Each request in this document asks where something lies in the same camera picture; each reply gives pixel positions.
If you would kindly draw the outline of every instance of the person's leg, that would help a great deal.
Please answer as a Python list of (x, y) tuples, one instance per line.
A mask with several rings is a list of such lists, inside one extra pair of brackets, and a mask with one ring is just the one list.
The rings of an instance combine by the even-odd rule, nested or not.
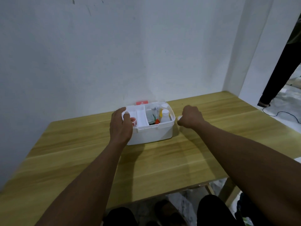
[(258, 105), (268, 105), (284, 87), (286, 82), (290, 79), (290, 76), (301, 63), (300, 49), (301, 43), (285, 45)]
[(215, 195), (207, 195), (201, 199), (197, 219), (197, 226), (239, 225), (226, 204)]
[(131, 210), (120, 207), (113, 209), (109, 214), (103, 219), (103, 226), (115, 226), (115, 225), (130, 225), (138, 226), (137, 221)]

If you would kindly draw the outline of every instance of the white bottle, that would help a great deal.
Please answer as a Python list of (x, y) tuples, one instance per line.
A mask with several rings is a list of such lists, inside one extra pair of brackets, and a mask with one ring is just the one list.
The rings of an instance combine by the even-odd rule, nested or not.
[(167, 109), (162, 110), (162, 118), (160, 120), (160, 123), (171, 121), (169, 117), (169, 111)]

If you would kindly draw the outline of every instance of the table top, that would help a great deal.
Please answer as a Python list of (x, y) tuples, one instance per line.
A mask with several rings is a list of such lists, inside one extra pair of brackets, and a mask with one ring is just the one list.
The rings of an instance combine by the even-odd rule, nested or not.
[[(221, 129), (291, 158), (301, 156), (301, 134), (229, 92), (168, 103), (176, 117), (185, 105), (197, 106), (205, 120)], [(108, 112), (50, 123), (0, 194), (2, 224), (35, 224), (58, 194), (106, 147), (110, 119)], [(175, 125), (171, 139), (126, 146), (107, 207), (225, 177), (199, 136)]]

